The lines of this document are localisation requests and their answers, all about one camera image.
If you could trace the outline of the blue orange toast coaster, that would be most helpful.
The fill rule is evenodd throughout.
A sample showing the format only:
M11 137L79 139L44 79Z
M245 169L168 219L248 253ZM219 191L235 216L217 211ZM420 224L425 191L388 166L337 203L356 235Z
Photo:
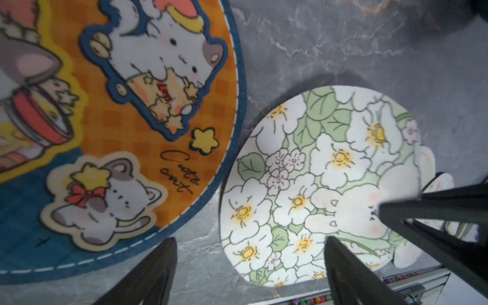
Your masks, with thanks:
M246 106L228 1L2 1L1 284L168 238L230 171Z

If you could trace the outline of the white flower green coaster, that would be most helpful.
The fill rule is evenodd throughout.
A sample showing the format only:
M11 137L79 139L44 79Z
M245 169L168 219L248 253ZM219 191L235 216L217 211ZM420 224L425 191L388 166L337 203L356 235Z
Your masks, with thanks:
M358 86L305 91L270 111L242 147L221 197L222 247L249 283L325 278L328 237L373 271L422 251L379 219L381 203L451 189L413 115Z

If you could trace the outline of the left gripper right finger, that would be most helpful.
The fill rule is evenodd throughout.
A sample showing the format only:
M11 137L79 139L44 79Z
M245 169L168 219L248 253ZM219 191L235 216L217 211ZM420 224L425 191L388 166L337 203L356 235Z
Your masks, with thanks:
M325 242L324 259L334 304L405 304L333 236Z

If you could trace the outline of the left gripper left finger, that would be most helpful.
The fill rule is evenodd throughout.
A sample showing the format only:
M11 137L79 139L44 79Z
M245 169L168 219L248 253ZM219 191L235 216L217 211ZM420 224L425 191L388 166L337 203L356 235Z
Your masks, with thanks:
M177 242L168 238L95 304L168 304L177 266Z

